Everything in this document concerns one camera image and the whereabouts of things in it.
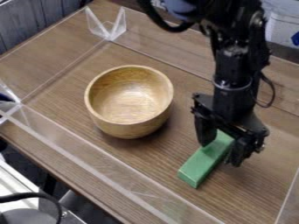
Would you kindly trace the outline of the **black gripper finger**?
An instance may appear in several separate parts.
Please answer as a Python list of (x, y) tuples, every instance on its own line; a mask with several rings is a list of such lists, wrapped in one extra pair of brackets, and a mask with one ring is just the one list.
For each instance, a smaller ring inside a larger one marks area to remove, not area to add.
[(201, 146), (207, 146), (216, 138), (217, 129), (215, 122), (209, 117), (195, 114), (196, 137)]
[(249, 138), (240, 137), (232, 143), (227, 162), (235, 167), (240, 167), (243, 161), (253, 152), (253, 144)]

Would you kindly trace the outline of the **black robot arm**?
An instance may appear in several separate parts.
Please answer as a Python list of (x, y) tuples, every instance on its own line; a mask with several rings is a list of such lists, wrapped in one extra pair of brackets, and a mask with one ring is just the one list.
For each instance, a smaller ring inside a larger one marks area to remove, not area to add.
[(263, 74), (269, 65), (267, 19), (260, 0), (161, 0), (164, 8), (181, 23), (168, 25), (151, 0), (136, 0), (153, 23), (177, 33), (197, 25), (209, 38), (215, 59), (213, 94), (192, 95), (197, 140), (203, 146), (223, 131), (232, 137), (225, 162), (239, 167), (260, 152), (269, 135), (255, 115), (255, 107), (268, 108), (271, 102), (257, 101), (259, 85), (273, 83)]

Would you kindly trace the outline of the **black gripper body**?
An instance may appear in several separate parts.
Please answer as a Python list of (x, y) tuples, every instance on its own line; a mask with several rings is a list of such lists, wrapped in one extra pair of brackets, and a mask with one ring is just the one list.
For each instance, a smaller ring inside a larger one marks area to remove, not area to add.
[(269, 130), (261, 123), (255, 112), (249, 111), (236, 120), (231, 121), (212, 110), (211, 95), (195, 93), (191, 98), (193, 100), (191, 107), (193, 122), (196, 113), (204, 117), (209, 117), (215, 122), (216, 129), (229, 135), (233, 140), (240, 137), (249, 138), (253, 144), (253, 152), (259, 153), (263, 150), (264, 140), (269, 135)]

